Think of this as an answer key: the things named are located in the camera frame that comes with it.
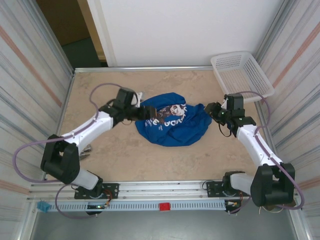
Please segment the white plastic basket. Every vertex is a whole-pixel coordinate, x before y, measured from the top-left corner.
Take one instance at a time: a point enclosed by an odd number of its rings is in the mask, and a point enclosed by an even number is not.
[[[220,54],[211,58],[213,72],[224,94],[235,94],[242,91],[253,91],[264,97],[275,93],[269,79],[257,61],[247,51]],[[259,101],[261,97],[244,93],[245,103]]]

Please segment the red block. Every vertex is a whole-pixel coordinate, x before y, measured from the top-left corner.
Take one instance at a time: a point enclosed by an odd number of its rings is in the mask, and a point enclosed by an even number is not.
[[[162,211],[170,211],[170,202],[159,203],[159,210]]]

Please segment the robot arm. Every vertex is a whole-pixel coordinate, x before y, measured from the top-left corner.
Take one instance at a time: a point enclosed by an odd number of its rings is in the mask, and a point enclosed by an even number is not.
[[[283,163],[272,152],[260,133],[256,132],[255,121],[250,116],[245,116],[244,99],[241,94],[229,94],[224,98],[223,105],[213,102],[206,106],[205,111],[218,124],[223,126],[227,124],[228,129],[244,145],[257,167],[254,177],[242,172],[226,173],[225,188],[240,190],[251,195],[258,207],[291,203],[294,197],[294,185],[283,172],[279,171],[266,151],[293,179],[294,167],[290,163]]]
[[[112,105],[100,107],[98,114],[76,129],[62,137],[72,136],[62,141],[50,142],[45,145],[41,169],[65,184],[75,184],[87,192],[91,197],[98,197],[102,192],[102,178],[80,168],[79,154],[94,139],[102,133],[111,130],[124,119],[136,121],[146,120],[156,116],[156,109],[151,106],[140,106],[142,93],[121,88]],[[79,130],[94,123],[80,132]],[[59,138],[51,135],[48,139]]]

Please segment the fabric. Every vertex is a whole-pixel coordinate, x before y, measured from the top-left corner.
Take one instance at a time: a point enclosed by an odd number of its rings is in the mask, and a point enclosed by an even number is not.
[[[157,116],[136,121],[138,132],[151,143],[165,147],[189,146],[197,142],[212,121],[202,104],[187,105],[185,98],[174,92],[154,96],[141,105],[155,107]]]

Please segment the marble-patterned surface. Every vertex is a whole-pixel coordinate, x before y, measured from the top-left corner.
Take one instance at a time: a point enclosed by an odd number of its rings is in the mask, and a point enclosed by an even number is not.
[[[94,114],[88,101],[91,90],[101,83],[117,83],[145,99],[176,92],[187,104],[204,105],[223,101],[223,92],[212,71],[138,71],[77,73],[72,87],[61,133],[66,133]],[[114,98],[115,86],[103,86],[93,100],[98,106]],[[255,105],[245,105],[246,115],[257,123]],[[81,166],[105,181],[169,181],[221,179],[226,171],[254,174],[256,168],[244,146],[234,137],[224,137],[213,121],[205,135],[187,147],[163,147],[144,139],[135,125],[118,124],[92,142],[93,152]]]

